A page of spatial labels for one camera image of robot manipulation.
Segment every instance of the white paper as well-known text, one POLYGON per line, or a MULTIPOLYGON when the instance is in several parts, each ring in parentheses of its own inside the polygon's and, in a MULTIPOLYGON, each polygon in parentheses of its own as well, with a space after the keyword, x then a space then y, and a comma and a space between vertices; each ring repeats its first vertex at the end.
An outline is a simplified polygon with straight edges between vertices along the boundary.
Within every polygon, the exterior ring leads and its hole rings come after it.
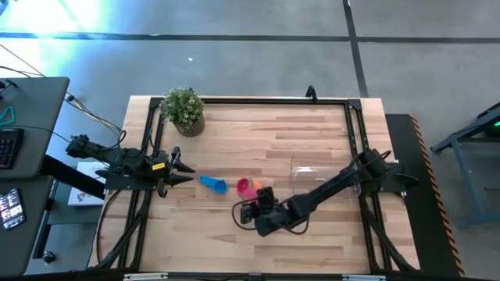
MULTIPOLYGON (((95 171, 106 167, 107 165, 101 162, 78 162, 77 171, 105 183, 106 179, 99 177, 95 171)), ((86 194, 75 187, 71 188, 70 198, 68 199, 68 205, 70 206, 96 206, 102 205, 103 202, 102 199, 86 194)))

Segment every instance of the orange striped edge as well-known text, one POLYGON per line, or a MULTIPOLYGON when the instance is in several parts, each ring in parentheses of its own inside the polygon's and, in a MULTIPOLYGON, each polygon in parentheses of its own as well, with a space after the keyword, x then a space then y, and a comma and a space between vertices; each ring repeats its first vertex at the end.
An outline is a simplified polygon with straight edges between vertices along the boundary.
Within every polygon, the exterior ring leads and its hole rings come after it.
POLYGON ((416 131, 416 137, 420 143, 420 149, 422 150, 423 161, 425 162, 425 166, 427 167, 427 172, 429 174, 430 182, 432 184, 432 190, 434 191, 434 196, 437 200, 437 207, 440 210, 441 218, 443 220, 443 225, 446 228, 446 235, 448 236, 448 242, 450 243, 450 247, 452 247, 452 253, 455 256, 455 263, 459 270, 460 277, 465 277, 466 273, 463 271, 462 262, 459 257, 459 250, 457 249, 455 238, 452 233, 452 229, 450 227, 450 220, 446 215, 445 206, 443 205, 443 199, 441 198, 441 192, 438 188, 438 183, 436 182, 436 177, 434 176, 434 171, 432 169, 432 165, 430 164, 429 154, 427 153, 427 148, 425 143, 423 142, 422 133, 420 132, 420 126, 416 116, 410 114, 410 117, 413 119, 413 125, 416 131))

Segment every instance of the blue cup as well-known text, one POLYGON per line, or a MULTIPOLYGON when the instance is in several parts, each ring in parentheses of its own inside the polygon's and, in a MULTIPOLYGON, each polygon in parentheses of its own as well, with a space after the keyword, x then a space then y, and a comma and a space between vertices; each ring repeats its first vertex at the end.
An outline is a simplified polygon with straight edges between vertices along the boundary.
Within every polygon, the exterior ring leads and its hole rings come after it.
POLYGON ((200 183, 205 184, 216 194, 225 194, 227 192, 227 184, 225 180, 218 180, 206 175, 200 176, 200 183))

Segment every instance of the green plant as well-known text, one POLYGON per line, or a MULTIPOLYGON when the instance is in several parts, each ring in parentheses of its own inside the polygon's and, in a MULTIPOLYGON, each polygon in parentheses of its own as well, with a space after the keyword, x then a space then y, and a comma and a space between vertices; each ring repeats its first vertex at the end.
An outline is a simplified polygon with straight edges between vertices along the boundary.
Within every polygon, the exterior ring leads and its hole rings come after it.
POLYGON ((186 87, 170 90, 160 106, 164 122, 170 121, 180 130, 189 128, 203 111, 203 101, 198 92, 186 87))

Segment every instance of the yellow label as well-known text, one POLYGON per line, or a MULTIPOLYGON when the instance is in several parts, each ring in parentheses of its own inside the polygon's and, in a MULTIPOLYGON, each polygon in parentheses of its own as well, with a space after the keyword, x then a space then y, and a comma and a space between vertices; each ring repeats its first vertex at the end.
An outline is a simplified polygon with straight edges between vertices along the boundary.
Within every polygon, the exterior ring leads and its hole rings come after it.
POLYGON ((153 171, 156 171, 157 169, 165 168, 165 163, 159 163, 156 165, 153 165, 153 171))

